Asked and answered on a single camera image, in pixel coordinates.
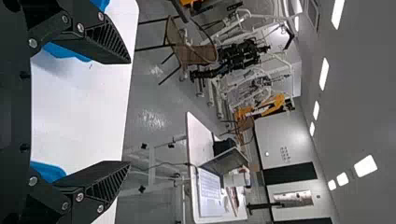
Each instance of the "ceiling light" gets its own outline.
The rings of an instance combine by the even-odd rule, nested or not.
[[[349,179],[347,178],[347,174],[346,173],[342,173],[340,175],[337,176],[337,182],[338,185],[344,186],[345,184],[349,183]]]
[[[334,189],[337,188],[337,186],[335,185],[335,181],[334,180],[329,181],[329,183],[327,185],[329,186],[330,190],[334,190]]]
[[[314,106],[314,119],[318,120],[318,115],[319,115],[319,103],[318,101],[315,101],[315,106]]]
[[[300,0],[297,0],[297,8],[296,8],[296,13],[303,12],[303,8],[301,7],[301,2]]]
[[[378,169],[371,155],[356,163],[354,167],[358,177],[363,177]]]
[[[298,30],[300,29],[300,19],[299,19],[299,17],[295,17],[294,18],[294,26],[296,28],[296,31],[298,32]]]
[[[334,9],[332,10],[332,25],[338,30],[340,26],[341,16],[343,15],[345,0],[335,0]]]
[[[315,124],[314,124],[314,122],[311,122],[311,127],[309,127],[309,132],[311,133],[311,136],[314,136],[314,133],[315,133]]]
[[[322,64],[322,70],[320,72],[320,78],[319,78],[319,86],[320,88],[324,91],[324,87],[326,86],[326,80],[327,80],[327,74],[329,73],[329,63],[327,62],[327,59],[323,59],[323,64]]]

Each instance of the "white panel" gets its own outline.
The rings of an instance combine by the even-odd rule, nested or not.
[[[264,169],[275,168],[309,161],[312,148],[311,139],[301,114],[296,111],[257,119],[255,130]],[[288,152],[290,159],[284,160],[283,153]]]
[[[324,58],[322,63],[322,69],[320,71],[320,79],[319,79],[319,86],[323,91],[326,86],[327,75],[329,74],[329,68],[330,68],[329,63],[327,62],[327,59]]]
[[[320,110],[319,103],[318,103],[318,101],[315,101],[314,112],[313,112],[313,115],[314,115],[314,119],[315,119],[315,120],[318,119],[319,110]]]
[[[347,178],[346,173],[341,173],[340,175],[337,176],[337,182],[340,187],[346,185],[349,183],[349,179]]]
[[[332,10],[332,25],[338,30],[340,26],[341,17],[343,15],[345,0],[335,0],[334,9]]]
[[[329,183],[327,185],[329,186],[329,190],[337,189],[337,185],[335,184],[334,180],[329,181]]]
[[[354,167],[358,177],[363,177],[378,169],[371,155],[356,163]]]

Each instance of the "yellow machine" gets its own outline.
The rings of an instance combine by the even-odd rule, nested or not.
[[[193,5],[194,2],[204,2],[204,0],[180,0],[180,3],[183,7],[187,6],[187,5]]]
[[[284,104],[285,95],[283,93],[280,93],[262,102],[259,106],[247,106],[238,108],[233,115],[236,121],[244,120],[247,117],[252,116],[254,112],[256,112],[255,114],[260,114],[262,117],[265,117],[277,111]]]

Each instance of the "blue foam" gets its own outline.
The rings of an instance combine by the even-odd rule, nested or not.
[[[91,0],[91,2],[96,5],[101,11],[105,11],[106,7],[108,6],[108,4],[110,3],[110,0]],[[75,53],[72,50],[69,49],[65,49],[59,45],[53,44],[53,43],[48,43],[46,44],[43,49],[50,53],[52,56],[54,56],[55,58],[77,58],[80,61],[84,62],[84,63],[88,63],[91,61],[90,58],[87,58],[84,55]]]
[[[66,172],[58,166],[48,165],[36,161],[30,161],[30,166],[39,172],[41,177],[49,183],[66,176]]]

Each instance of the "cable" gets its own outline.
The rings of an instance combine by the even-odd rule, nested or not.
[[[160,166],[163,166],[163,165],[173,165],[173,166],[185,165],[185,166],[193,166],[193,167],[195,167],[195,169],[198,169],[195,165],[193,165],[193,164],[191,164],[191,163],[189,163],[189,162],[184,162],[184,163],[171,163],[171,162],[167,162],[167,161],[166,161],[166,162],[162,162],[162,163],[157,164],[157,165],[150,166],[150,167],[147,168],[147,169],[140,169],[139,167],[133,166],[133,165],[131,165],[131,166],[134,167],[134,168],[136,168],[136,169],[138,169],[138,170],[140,170],[140,171],[142,171],[142,172],[146,172],[146,171],[149,171],[150,169],[157,168],[157,167],[160,167]]]

